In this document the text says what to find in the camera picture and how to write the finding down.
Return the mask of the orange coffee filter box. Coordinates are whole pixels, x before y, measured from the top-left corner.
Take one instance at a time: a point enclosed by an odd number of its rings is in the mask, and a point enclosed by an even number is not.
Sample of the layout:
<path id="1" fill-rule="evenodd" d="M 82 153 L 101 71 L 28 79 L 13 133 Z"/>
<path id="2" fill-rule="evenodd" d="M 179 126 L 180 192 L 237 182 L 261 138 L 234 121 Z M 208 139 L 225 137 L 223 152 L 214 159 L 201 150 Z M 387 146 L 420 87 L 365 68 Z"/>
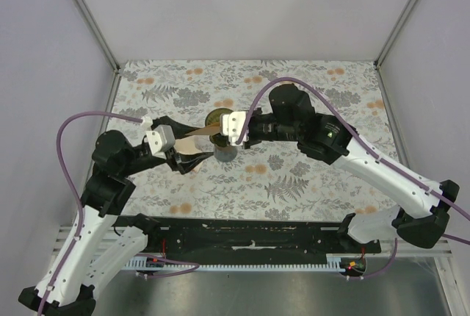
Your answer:
<path id="1" fill-rule="evenodd" d="M 198 164 L 196 164 L 191 171 L 193 173 L 199 172 L 202 168 L 202 161 L 204 161 L 204 158 L 202 157 L 203 152 L 196 146 L 195 137 L 191 136 L 177 140 L 175 150 L 179 153 L 181 164 L 186 169 L 190 164 L 194 164 L 195 161 L 198 160 Z"/>

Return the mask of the brown paper coffee filter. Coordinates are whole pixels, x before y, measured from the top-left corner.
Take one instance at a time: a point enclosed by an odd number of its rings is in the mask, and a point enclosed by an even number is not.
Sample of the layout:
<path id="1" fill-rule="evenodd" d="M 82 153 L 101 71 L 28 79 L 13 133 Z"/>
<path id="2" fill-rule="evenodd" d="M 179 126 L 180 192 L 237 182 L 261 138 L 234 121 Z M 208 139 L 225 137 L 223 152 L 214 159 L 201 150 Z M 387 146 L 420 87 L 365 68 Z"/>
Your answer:
<path id="1" fill-rule="evenodd" d="M 191 132 L 186 133 L 186 136 L 214 136 L 216 134 L 219 134 L 221 132 L 221 127 L 220 123 L 212 123 L 208 126 L 205 126 L 203 128 L 199 128 L 196 130 L 192 130 Z"/>

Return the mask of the dark glass dripper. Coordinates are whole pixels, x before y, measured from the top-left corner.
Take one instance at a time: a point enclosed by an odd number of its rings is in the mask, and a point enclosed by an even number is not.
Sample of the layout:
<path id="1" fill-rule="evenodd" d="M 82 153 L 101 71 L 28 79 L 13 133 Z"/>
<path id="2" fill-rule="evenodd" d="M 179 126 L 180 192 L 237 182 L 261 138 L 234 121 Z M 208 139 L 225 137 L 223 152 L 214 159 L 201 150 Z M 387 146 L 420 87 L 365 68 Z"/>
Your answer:
<path id="1" fill-rule="evenodd" d="M 233 112 L 232 109 L 224 108 L 224 107 L 212 110 L 206 116 L 205 126 L 212 126 L 212 125 L 215 125 L 216 123 L 219 123 L 221 115 L 231 114 L 232 112 Z M 210 135 L 209 140 L 213 144 L 215 144 L 216 146 L 219 146 L 221 148 L 228 146 L 228 138 L 226 136 L 221 135 L 221 134 Z"/>

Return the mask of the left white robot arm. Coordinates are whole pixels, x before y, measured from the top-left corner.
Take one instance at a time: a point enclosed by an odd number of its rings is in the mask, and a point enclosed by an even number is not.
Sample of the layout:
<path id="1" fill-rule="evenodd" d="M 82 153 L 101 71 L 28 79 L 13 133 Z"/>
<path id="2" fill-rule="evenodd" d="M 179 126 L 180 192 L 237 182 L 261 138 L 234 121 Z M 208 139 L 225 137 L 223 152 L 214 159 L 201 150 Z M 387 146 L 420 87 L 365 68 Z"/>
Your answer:
<path id="1" fill-rule="evenodd" d="M 100 257 L 95 256 L 136 188 L 130 176 L 160 165 L 184 175 L 212 156 L 210 152 L 177 152 L 176 141 L 194 129 L 167 116 L 151 119 L 111 112 L 102 115 L 138 123 L 145 135 L 137 146 L 117 130 L 104 132 L 96 140 L 93 173 L 82 193 L 72 191 L 78 206 L 73 231 L 43 279 L 23 289 L 18 297 L 38 315 L 91 315 L 99 295 L 125 264 L 141 251 L 152 252 L 161 245 L 158 221 L 138 214 L 110 248 Z"/>

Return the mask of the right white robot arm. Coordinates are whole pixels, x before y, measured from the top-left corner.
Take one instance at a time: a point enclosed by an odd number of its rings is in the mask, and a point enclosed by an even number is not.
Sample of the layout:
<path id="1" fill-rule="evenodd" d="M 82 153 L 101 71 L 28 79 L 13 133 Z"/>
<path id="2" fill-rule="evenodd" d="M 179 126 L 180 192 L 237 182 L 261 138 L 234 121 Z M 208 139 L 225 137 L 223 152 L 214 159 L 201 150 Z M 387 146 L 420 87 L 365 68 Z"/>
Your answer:
<path id="1" fill-rule="evenodd" d="M 401 238 L 431 249 L 444 236 L 449 209 L 459 187 L 451 180 L 434 182 L 383 154 L 340 115 L 318 113 L 309 94 L 293 84 L 266 87 L 271 113 L 253 103 L 241 129 L 232 129 L 235 145 L 290 141 L 310 159 L 363 179 L 395 205 L 371 214 L 348 214 L 336 234 L 337 246 L 350 253 L 373 240 Z"/>

